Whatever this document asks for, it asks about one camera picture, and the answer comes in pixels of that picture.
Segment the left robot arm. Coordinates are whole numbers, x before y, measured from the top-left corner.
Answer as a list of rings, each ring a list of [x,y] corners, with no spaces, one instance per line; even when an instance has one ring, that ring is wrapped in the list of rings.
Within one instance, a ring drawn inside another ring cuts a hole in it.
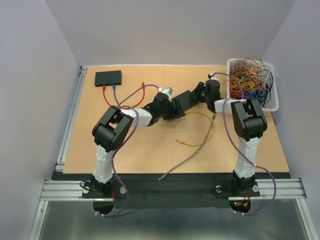
[[[90,179],[90,190],[100,197],[111,193],[113,160],[115,153],[125,143],[131,127],[150,127],[159,119],[172,120],[185,116],[187,107],[179,97],[171,98],[159,92],[153,101],[142,108],[122,109],[110,106],[92,130],[96,145],[95,170]]]

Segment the aluminium left rail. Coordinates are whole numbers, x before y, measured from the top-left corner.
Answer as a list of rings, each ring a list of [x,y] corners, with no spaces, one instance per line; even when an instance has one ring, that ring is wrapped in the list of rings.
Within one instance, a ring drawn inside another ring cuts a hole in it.
[[[65,128],[62,144],[54,167],[55,172],[62,172],[64,170],[87,71],[88,66],[80,66],[79,78],[75,90],[75,95],[73,98],[67,126]]]

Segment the aluminium rail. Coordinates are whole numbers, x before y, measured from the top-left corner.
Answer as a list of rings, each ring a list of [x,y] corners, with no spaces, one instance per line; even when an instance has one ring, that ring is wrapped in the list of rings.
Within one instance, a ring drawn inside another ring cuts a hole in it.
[[[80,66],[79,78],[75,90],[75,95],[73,98],[67,126],[65,128],[62,144],[54,167],[55,172],[62,172],[64,170],[87,71],[88,66]]]
[[[300,179],[276,179],[276,199],[305,199],[307,197]],[[274,184],[270,179],[257,180],[260,196],[251,200],[271,200],[274,195]],[[84,201],[83,189],[79,181],[49,180],[42,186],[41,201]]]

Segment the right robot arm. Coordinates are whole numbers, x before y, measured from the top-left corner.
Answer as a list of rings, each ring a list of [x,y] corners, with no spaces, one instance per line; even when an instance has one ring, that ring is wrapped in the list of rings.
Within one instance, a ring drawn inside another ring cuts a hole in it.
[[[227,136],[238,152],[230,189],[233,194],[242,195],[255,185],[257,148],[268,126],[258,99],[222,99],[220,83],[216,79],[199,82],[191,92],[191,97],[199,103],[205,103],[211,112],[222,114]],[[238,145],[231,138],[226,114],[232,116],[233,127],[238,136]]]

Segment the aluminium front rail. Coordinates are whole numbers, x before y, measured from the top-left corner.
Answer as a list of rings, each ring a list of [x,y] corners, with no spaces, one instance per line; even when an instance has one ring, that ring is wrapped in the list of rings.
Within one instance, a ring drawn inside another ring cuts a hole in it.
[[[300,179],[276,179],[276,199],[305,199],[307,197]],[[274,195],[274,184],[270,179],[257,180],[260,196],[251,200],[271,200]],[[79,181],[49,180],[42,186],[41,201],[84,201],[83,189]]]

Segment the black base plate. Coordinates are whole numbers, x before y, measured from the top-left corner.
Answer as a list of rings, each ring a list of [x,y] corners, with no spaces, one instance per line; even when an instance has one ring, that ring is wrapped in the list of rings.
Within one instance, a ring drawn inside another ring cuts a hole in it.
[[[275,181],[258,172],[248,180],[236,181],[233,173],[172,173],[159,180],[159,174],[120,174],[106,184],[90,179],[79,183],[82,198],[93,200],[93,209],[235,208],[248,212],[255,197],[264,196],[263,183],[275,192],[287,173],[276,173]]]

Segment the black network switch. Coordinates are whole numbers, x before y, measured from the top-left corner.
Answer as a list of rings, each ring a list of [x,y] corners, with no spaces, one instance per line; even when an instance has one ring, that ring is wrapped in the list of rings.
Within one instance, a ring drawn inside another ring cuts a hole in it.
[[[100,71],[95,73],[94,85],[95,87],[113,86],[122,84],[122,71]]]
[[[184,112],[199,104],[193,101],[190,90],[187,90],[173,98],[178,98],[179,104]]]

